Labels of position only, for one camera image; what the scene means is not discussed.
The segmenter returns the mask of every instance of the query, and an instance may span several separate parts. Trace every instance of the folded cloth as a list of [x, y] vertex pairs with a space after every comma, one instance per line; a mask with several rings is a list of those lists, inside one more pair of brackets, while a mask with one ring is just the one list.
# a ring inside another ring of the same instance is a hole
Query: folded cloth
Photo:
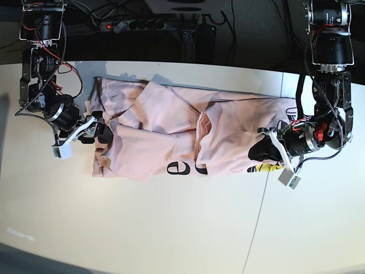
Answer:
[[93, 176], [242, 174], [257, 162], [257, 128], [289, 122], [295, 100], [98, 78], [90, 111], [103, 111], [114, 140], [96, 141]]

